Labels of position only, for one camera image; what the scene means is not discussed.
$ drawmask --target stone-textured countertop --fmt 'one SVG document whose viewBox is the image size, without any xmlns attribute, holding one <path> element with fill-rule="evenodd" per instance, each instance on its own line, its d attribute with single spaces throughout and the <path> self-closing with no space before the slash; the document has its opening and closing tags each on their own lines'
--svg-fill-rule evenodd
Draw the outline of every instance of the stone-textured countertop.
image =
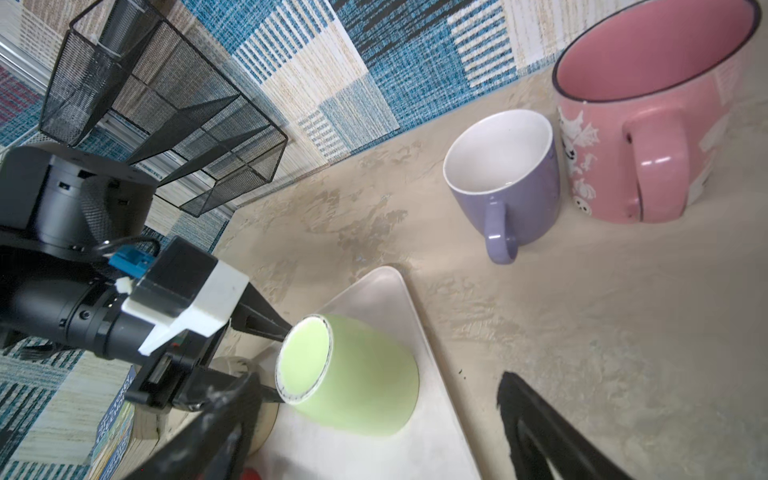
<svg viewBox="0 0 768 480">
<path fill-rule="evenodd" d="M 505 370 L 635 478 L 768 478 L 768 28 L 756 41 L 713 175 L 678 221 L 604 223 L 564 188 L 514 265 L 487 258 L 443 157 L 497 111 L 556 126 L 548 69 L 239 209 L 215 253 L 291 323 L 400 270 L 483 478 L 514 478 Z M 232 334 L 220 354 L 259 344 Z"/>
</svg>

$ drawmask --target wire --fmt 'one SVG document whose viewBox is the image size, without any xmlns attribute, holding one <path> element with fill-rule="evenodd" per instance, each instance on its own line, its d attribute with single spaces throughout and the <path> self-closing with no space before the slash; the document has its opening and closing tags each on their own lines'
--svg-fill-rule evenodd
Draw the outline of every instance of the wire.
<svg viewBox="0 0 768 480">
<path fill-rule="evenodd" d="M 160 241 L 155 237 L 149 237 L 148 235 L 134 235 L 133 237 L 122 237 L 115 240 L 105 240 L 98 247 L 94 247 L 94 252 L 99 255 L 105 255 L 106 253 L 112 253 L 112 250 L 116 250 L 123 245 L 133 245 L 134 243 L 152 243 L 153 252 L 151 255 L 156 257 L 160 253 Z"/>
</svg>

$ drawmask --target mesh shelf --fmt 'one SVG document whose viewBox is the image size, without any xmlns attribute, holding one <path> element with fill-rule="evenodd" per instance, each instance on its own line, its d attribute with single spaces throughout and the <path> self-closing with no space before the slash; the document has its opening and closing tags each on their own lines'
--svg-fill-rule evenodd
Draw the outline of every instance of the mesh shelf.
<svg viewBox="0 0 768 480">
<path fill-rule="evenodd" d="M 195 217 L 272 181 L 287 136 L 146 0 L 99 0 L 69 27 L 43 133 L 74 147 L 111 111 L 144 135 L 128 163 L 182 159 L 157 194 Z M 196 172 L 213 186 L 164 195 Z"/>
</svg>

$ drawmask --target pink mug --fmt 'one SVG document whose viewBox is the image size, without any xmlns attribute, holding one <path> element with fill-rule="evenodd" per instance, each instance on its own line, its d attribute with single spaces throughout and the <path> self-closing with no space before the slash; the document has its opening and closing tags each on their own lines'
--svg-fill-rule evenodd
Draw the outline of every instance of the pink mug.
<svg viewBox="0 0 768 480">
<path fill-rule="evenodd" d="M 701 194 L 760 24 L 754 0 L 646 0 L 576 38 L 554 66 L 579 209 L 674 220 Z"/>
</svg>

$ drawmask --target light green cup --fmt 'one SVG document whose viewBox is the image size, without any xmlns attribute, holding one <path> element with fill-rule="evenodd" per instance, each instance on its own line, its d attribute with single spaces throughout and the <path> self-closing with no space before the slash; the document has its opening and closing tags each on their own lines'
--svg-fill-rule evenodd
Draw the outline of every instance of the light green cup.
<svg viewBox="0 0 768 480">
<path fill-rule="evenodd" d="M 275 368 L 285 403 L 320 425 L 391 435 L 419 396 L 413 355 L 359 320 L 310 315 L 283 341 Z"/>
</svg>

